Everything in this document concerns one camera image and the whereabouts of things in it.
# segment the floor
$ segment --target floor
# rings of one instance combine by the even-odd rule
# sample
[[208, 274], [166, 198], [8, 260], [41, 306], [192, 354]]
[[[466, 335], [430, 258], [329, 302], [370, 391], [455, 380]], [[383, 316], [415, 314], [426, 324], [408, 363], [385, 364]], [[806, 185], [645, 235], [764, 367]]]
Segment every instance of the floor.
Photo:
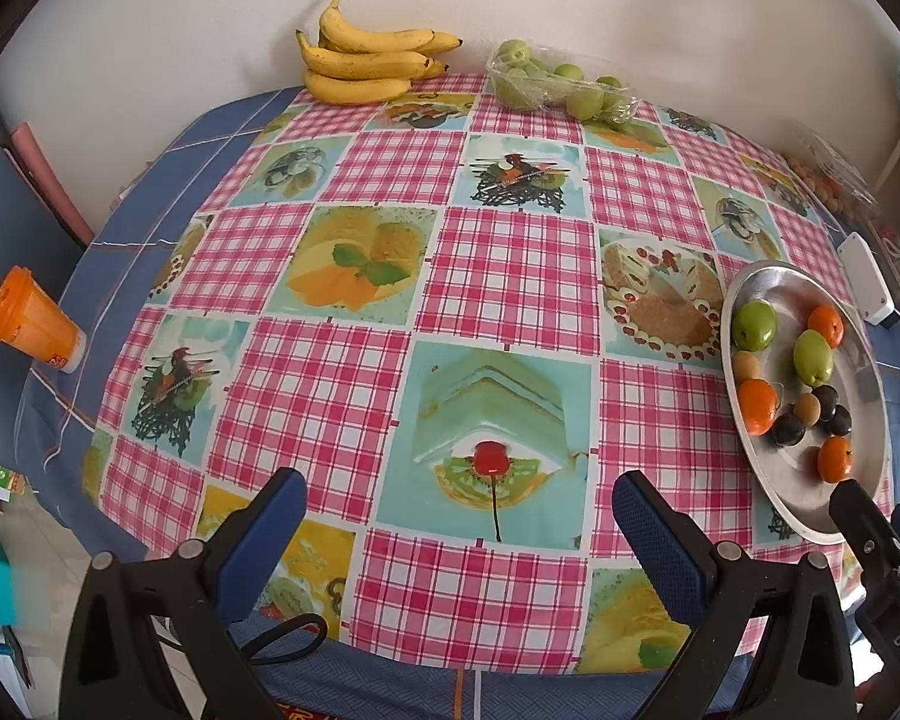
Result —
[[[26, 702], [32, 717], [55, 717], [67, 634], [90, 556], [29, 490], [14, 495], [5, 506], [0, 515], [0, 542], [13, 567], [14, 630], [34, 676]], [[187, 659], [169, 648], [164, 648], [164, 654], [190, 714], [200, 717], [203, 691]]]

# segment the round metal tray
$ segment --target round metal tray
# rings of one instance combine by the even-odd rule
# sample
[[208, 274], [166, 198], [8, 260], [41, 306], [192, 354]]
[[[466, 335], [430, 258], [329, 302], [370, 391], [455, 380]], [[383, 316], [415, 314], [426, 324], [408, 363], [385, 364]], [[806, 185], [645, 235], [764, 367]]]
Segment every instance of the round metal tray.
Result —
[[760, 484], [773, 507], [807, 541], [837, 544], [844, 537], [837, 529], [827, 504], [835, 485], [824, 483], [816, 471], [817, 449], [828, 433], [821, 427], [807, 428], [796, 446], [779, 447], [765, 436], [749, 436], [737, 401], [730, 367], [733, 353], [730, 319], [749, 300], [766, 300], [776, 312], [776, 338], [769, 348], [757, 352], [761, 376], [783, 386], [781, 408], [801, 392], [809, 391], [794, 371], [793, 349], [797, 336], [806, 329], [810, 312], [830, 304], [844, 321], [844, 341], [833, 350], [833, 375], [828, 384], [836, 389], [839, 402], [850, 411], [853, 430], [853, 467], [850, 475], [874, 497], [889, 453], [887, 413], [883, 386], [876, 372], [874, 356], [866, 347], [864, 330], [854, 324], [839, 300], [833, 298], [811, 276], [777, 261], [754, 263], [737, 274], [727, 290], [720, 322], [721, 355], [733, 420]]

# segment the black cable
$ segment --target black cable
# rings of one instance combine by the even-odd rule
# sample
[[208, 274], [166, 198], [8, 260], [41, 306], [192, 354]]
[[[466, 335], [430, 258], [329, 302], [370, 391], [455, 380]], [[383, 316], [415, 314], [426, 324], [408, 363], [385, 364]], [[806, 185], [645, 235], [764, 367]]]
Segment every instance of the black cable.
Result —
[[[285, 637], [290, 632], [304, 628], [308, 625], [317, 626], [317, 635], [300, 649], [285, 655], [277, 655], [273, 658], [254, 658], [259, 651], [273, 644], [279, 638]], [[273, 666], [276, 664], [291, 664], [293, 661], [299, 661], [306, 658], [309, 654], [317, 650], [324, 640], [327, 638], [327, 621], [319, 614], [307, 613], [298, 614], [293, 619], [284, 620], [279, 625], [266, 630], [259, 637], [252, 638], [244, 646], [240, 648], [242, 654], [247, 656], [247, 660], [254, 666]]]

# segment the orange cup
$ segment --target orange cup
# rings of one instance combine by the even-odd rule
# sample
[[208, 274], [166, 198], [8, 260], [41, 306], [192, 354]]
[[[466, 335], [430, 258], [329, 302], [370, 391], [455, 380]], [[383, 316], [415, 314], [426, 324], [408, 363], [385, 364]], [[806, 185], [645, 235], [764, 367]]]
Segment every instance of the orange cup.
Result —
[[0, 343], [58, 367], [76, 370], [87, 336], [70, 321], [26, 268], [13, 266], [0, 285]]

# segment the banana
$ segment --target banana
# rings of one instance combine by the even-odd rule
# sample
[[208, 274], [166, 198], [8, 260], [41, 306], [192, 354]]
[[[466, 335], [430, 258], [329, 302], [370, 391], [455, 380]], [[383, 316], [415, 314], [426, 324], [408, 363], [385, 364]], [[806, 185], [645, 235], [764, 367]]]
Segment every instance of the banana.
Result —
[[463, 45], [463, 40], [458, 38], [456, 35], [451, 35], [448, 32], [437, 32], [434, 30], [434, 39], [429, 43], [424, 43], [418, 49], [414, 49], [416, 52], [423, 53], [423, 55], [433, 56], [435, 53], [445, 53], [451, 52], [453, 49], [456, 49], [458, 46]]
[[432, 29], [402, 29], [399, 32], [367, 32], [351, 26], [341, 15], [340, 0], [331, 0], [320, 14], [320, 31], [345, 52], [411, 52], [434, 39]]
[[446, 62], [440, 62], [438, 59], [434, 59], [433, 64], [423, 71], [422, 76], [418, 76], [415, 80], [423, 81], [423, 79], [436, 79], [446, 73], [449, 69], [450, 65]]
[[337, 53], [353, 53], [353, 52], [345, 52], [340, 46], [337, 46], [336, 44], [327, 40], [327, 36], [323, 34], [322, 29], [319, 31], [319, 36], [320, 37], [319, 37], [319, 40], [317, 40], [317, 45], [319, 47], [321, 47], [322, 49], [329, 49], [332, 52], [337, 52]]
[[321, 103], [331, 105], [363, 105], [405, 95], [410, 90], [407, 79], [375, 79], [370, 81], [341, 81], [320, 76], [312, 70], [303, 71], [303, 83]]
[[345, 81], [418, 79], [437, 60], [417, 52], [338, 53], [315, 49], [296, 30], [303, 63], [314, 73]]

